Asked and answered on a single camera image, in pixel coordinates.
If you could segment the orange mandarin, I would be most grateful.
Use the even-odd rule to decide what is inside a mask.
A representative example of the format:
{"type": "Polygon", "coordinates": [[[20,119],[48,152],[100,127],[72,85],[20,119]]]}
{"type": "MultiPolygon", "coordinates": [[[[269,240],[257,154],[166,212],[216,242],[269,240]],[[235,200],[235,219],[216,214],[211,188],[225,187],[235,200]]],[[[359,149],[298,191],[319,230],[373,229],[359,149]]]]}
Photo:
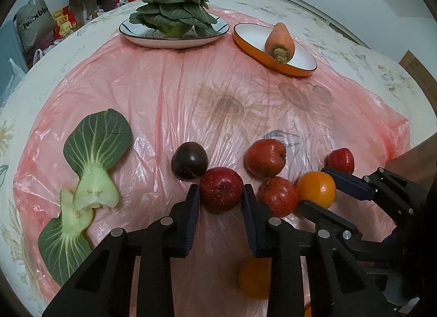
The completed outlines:
{"type": "Polygon", "coordinates": [[[270,258],[249,258],[238,272],[241,292],[248,298],[268,300],[270,294],[270,258]]]}
{"type": "Polygon", "coordinates": [[[333,178],[321,171],[310,171],[297,181],[300,200],[312,201],[328,209],[335,201],[336,186],[333,178]]]}

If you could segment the blue plastic board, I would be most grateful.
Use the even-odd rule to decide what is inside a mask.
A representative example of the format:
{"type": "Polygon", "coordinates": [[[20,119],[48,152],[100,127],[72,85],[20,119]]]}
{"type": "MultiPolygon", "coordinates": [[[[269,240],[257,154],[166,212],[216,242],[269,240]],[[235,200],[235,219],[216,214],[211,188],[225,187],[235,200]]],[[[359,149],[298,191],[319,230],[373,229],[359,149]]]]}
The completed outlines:
{"type": "Polygon", "coordinates": [[[0,103],[3,105],[29,70],[18,32],[11,20],[1,26],[0,52],[0,103]]]}

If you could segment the red yellow snack box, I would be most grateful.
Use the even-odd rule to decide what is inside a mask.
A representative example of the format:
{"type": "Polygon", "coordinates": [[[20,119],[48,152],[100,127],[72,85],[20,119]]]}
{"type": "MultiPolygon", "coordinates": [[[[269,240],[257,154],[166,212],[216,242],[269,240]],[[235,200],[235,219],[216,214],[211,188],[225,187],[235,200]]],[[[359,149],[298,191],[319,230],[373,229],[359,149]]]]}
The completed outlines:
{"type": "Polygon", "coordinates": [[[53,13],[53,19],[56,22],[53,33],[58,40],[70,36],[80,27],[80,24],[76,20],[74,13],[71,12],[69,6],[55,11],[53,13]]]}

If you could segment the pile of bok choy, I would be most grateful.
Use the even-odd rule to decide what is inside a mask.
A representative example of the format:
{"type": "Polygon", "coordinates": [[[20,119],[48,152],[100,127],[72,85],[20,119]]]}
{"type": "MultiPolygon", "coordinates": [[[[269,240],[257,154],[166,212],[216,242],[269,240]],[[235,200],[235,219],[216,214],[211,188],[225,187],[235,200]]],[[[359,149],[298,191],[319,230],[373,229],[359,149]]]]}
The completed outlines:
{"type": "Polygon", "coordinates": [[[199,37],[216,36],[217,19],[209,14],[209,0],[141,0],[129,17],[132,24],[157,30],[167,39],[179,39],[193,31],[199,37]]]}

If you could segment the orange oval dish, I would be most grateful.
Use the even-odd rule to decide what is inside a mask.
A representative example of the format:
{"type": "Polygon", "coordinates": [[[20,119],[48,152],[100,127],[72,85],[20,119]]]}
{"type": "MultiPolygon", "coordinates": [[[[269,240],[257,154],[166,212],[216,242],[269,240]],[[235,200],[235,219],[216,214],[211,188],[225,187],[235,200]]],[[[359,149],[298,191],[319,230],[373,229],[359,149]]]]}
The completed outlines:
{"type": "Polygon", "coordinates": [[[255,23],[238,23],[233,29],[233,39],[247,55],[266,68],[291,77],[307,77],[317,70],[315,58],[298,41],[295,53],[286,64],[278,64],[264,51],[264,44],[271,29],[255,23]]]}

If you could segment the pink plastic sheet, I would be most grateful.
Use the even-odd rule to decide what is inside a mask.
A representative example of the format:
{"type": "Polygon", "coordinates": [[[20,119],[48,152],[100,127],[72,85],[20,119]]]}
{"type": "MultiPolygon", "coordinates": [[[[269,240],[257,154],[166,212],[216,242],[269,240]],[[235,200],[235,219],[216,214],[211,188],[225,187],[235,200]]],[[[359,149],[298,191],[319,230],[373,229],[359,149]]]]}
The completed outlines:
{"type": "Polygon", "coordinates": [[[59,192],[78,176],[63,147],[89,114],[109,108],[130,123],[133,141],[110,171],[120,192],[114,208],[95,210],[85,231],[91,246],[115,227],[147,227],[184,199],[189,183],[170,169],[174,151],[194,141],[210,167],[236,171],[254,188],[261,180],[244,166],[261,138],[282,141],[282,176],[296,181],[317,171],[333,149],[349,148],[364,176],[410,147],[408,120],[319,57],[317,69],[296,79],[248,57],[225,34],[187,50],[147,49],[117,34],[78,64],[54,89],[37,116],[13,183],[27,250],[44,302],[59,291],[39,253],[38,237],[59,214],[59,192]]]}

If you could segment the floral bed quilt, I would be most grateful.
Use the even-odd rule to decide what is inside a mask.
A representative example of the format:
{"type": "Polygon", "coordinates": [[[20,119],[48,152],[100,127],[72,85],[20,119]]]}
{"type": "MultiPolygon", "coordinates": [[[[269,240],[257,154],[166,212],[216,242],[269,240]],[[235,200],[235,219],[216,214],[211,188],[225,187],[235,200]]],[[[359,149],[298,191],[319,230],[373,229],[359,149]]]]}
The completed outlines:
{"type": "MultiPolygon", "coordinates": [[[[399,45],[388,34],[399,28],[404,37],[424,29],[423,17],[363,11],[360,27],[303,0],[210,0],[214,6],[233,9],[258,19],[288,22],[290,30],[322,51],[331,66],[368,90],[410,121],[413,146],[436,132],[436,116],[423,91],[400,66],[413,47],[399,45]]],[[[63,40],[29,70],[1,108],[1,272],[2,287],[11,289],[10,302],[21,316],[40,316],[45,299],[33,272],[33,260],[13,198],[13,177],[33,122],[62,78],[88,58],[116,32],[132,11],[132,4],[114,9],[63,40]]]]}

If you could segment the carrot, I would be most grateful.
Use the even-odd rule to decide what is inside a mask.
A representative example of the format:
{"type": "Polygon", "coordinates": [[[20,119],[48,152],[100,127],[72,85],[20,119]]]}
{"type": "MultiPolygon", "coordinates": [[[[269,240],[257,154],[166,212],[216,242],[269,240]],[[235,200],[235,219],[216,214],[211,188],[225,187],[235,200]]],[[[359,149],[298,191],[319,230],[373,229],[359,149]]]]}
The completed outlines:
{"type": "Polygon", "coordinates": [[[264,44],[265,52],[278,64],[288,63],[295,54],[295,43],[284,23],[277,23],[264,44]]]}

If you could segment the dark purple plum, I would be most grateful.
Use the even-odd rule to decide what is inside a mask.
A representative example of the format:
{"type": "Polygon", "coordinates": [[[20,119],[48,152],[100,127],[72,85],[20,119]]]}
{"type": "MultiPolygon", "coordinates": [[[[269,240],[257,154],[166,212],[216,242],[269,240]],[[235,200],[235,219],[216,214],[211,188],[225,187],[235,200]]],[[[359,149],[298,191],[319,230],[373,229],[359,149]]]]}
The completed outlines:
{"type": "Polygon", "coordinates": [[[182,143],[173,154],[170,162],[173,174],[183,180],[192,180],[203,176],[208,165],[209,159],[206,151],[196,142],[182,143]]]}

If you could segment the dark red apple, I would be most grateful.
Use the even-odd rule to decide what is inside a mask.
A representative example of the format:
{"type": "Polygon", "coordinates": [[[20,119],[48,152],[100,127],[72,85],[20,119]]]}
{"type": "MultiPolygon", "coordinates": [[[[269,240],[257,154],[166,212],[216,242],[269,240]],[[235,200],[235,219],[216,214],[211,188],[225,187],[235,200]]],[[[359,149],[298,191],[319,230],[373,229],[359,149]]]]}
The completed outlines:
{"type": "Polygon", "coordinates": [[[244,192],[242,178],[232,169],[216,167],[206,171],[199,182],[203,206],[213,214],[232,210],[244,192]]]}

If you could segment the white plate black rim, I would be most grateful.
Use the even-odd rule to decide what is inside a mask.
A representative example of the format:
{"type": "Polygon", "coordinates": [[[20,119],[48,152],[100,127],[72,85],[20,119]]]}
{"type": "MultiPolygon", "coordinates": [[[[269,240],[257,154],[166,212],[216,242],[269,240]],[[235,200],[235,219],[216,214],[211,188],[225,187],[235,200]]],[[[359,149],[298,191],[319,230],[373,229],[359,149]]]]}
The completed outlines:
{"type": "Polygon", "coordinates": [[[192,28],[182,38],[166,38],[159,30],[148,28],[142,24],[131,23],[128,19],[120,24],[119,32],[130,42],[151,49],[195,48],[215,42],[230,30],[227,21],[215,14],[212,14],[212,16],[217,20],[217,23],[212,25],[216,31],[216,34],[212,36],[199,36],[192,28]]]}

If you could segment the wooden headboard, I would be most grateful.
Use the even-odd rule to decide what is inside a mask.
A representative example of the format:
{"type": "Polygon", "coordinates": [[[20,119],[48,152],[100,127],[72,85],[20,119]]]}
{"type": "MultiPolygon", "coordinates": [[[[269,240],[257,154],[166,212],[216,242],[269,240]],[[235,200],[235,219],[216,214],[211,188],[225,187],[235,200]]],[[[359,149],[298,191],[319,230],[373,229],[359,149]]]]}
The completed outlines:
{"type": "Polygon", "coordinates": [[[407,50],[399,64],[418,83],[425,96],[436,101],[436,79],[410,50],[407,50]]]}

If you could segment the small red apple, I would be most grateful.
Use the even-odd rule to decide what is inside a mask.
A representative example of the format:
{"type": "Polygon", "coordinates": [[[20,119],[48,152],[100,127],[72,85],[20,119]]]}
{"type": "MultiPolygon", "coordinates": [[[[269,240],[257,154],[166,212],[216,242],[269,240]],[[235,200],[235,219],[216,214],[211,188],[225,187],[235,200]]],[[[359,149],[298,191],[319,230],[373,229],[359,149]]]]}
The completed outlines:
{"type": "Polygon", "coordinates": [[[336,149],[326,156],[325,166],[341,173],[352,174],[355,170],[353,153],[349,148],[336,149]]]}

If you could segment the grey printed bag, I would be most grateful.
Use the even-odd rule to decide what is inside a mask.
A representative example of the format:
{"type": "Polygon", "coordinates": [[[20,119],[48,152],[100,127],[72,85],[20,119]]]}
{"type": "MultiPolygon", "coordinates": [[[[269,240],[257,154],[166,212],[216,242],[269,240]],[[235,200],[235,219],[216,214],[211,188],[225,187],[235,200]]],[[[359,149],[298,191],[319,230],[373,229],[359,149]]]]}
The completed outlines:
{"type": "Polygon", "coordinates": [[[25,52],[55,27],[45,0],[29,0],[16,13],[16,27],[25,52]]]}

